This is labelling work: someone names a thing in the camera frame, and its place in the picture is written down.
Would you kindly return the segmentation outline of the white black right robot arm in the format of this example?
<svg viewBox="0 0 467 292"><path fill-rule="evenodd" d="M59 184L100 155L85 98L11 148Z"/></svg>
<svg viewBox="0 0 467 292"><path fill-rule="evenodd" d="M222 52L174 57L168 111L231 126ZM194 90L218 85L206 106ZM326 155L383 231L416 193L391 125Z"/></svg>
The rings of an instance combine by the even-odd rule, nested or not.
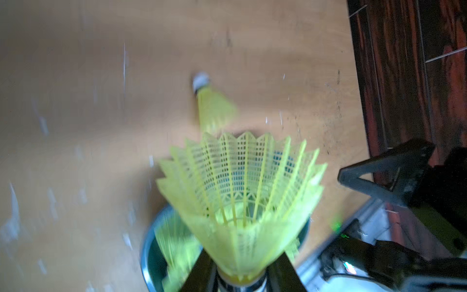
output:
<svg viewBox="0 0 467 292"><path fill-rule="evenodd" d="M467 150L451 150L443 165L430 166L435 145L411 139L374 158L342 168L338 182L408 208L452 253L426 260L391 241L366 243L356 235L359 221L320 255L322 278L338 275L335 260L366 273L365 279L393 292L464 292L467 289Z"/></svg>

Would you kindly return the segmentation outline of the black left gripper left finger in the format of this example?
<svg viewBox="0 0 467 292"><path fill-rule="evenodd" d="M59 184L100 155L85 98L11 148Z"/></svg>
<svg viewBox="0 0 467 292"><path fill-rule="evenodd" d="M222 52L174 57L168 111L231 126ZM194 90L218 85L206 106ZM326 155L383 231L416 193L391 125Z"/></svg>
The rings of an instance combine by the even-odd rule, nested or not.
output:
<svg viewBox="0 0 467 292"><path fill-rule="evenodd" d="M180 292L217 292L217 266L203 249Z"/></svg>

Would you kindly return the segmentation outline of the yellow shuttlecock twelve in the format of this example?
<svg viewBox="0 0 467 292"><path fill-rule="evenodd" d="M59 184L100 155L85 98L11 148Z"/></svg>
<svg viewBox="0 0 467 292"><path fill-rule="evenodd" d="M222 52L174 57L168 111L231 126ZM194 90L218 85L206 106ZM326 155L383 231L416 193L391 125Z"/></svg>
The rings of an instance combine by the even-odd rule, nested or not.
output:
<svg viewBox="0 0 467 292"><path fill-rule="evenodd" d="M236 117L237 107L212 86L208 74L195 74L192 89L197 99L199 127L202 133L216 135Z"/></svg>

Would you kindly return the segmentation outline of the yellow shuttlecock ten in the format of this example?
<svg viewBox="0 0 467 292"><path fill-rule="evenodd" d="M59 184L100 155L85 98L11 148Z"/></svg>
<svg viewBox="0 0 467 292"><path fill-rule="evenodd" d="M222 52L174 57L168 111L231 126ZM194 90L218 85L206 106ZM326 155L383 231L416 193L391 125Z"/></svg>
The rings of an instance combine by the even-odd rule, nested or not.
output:
<svg viewBox="0 0 467 292"><path fill-rule="evenodd" d="M319 150L290 137L203 135L159 162L159 192L221 272L259 276L298 235L318 205L327 169Z"/></svg>

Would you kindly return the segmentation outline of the teal plastic storage tray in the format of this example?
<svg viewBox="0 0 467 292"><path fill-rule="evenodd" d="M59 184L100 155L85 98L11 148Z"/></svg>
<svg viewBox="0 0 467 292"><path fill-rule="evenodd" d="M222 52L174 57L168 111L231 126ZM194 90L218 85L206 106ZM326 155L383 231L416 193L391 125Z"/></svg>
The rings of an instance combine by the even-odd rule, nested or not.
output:
<svg viewBox="0 0 467 292"><path fill-rule="evenodd" d="M164 288L162 286L162 280L167 275L168 264L162 255L161 249L156 241L155 232L159 231L161 226L167 219L172 218L176 215L174 209L168 205L163 208L154 219L153 224L147 232L147 236L144 240L141 254L141 270L150 292L162 292ZM190 287L193 287L194 291L197 292L266 292L267 290L279 291L277 285L272 286L268 280L269 270L273 268L275 264L267 267L265 274L258 279L255 284L249 287L239 288L230 286L228 283L222 283L222 279L218 270L216 269L215 263L204 251L201 252L201 260L195 265L195 268L199 268L202 265L206 265L207 272L200 276L200 279L206 281L206 283L195 283L194 275L190 275L187 280L188 282L182 286L182 291L188 292Z"/></svg>

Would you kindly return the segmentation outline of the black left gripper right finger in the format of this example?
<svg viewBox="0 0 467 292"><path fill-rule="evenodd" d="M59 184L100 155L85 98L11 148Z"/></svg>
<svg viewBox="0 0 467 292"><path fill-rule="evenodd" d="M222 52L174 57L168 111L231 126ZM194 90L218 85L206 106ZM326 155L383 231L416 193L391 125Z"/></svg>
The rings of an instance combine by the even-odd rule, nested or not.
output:
<svg viewBox="0 0 467 292"><path fill-rule="evenodd" d="M283 253L266 269L267 292L306 292L286 253Z"/></svg>

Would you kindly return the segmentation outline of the yellow shuttlecock eight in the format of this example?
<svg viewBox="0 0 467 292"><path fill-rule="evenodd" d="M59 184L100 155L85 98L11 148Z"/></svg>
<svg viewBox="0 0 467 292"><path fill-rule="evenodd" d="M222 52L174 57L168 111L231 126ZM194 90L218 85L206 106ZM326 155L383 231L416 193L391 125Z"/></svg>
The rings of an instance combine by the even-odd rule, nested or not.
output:
<svg viewBox="0 0 467 292"><path fill-rule="evenodd" d="M163 216L154 234L167 263L162 287L166 292L178 292L201 253L201 244L175 212Z"/></svg>

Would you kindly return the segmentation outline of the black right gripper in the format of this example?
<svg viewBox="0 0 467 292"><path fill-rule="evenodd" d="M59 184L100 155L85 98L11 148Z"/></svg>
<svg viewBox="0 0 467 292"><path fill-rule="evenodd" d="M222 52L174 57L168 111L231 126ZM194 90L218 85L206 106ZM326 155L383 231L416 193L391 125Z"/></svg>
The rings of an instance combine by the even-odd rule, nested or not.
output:
<svg viewBox="0 0 467 292"><path fill-rule="evenodd" d="M338 182L372 198L408 207L454 256L467 254L467 149L431 167L435 145L411 139L342 168Z"/></svg>

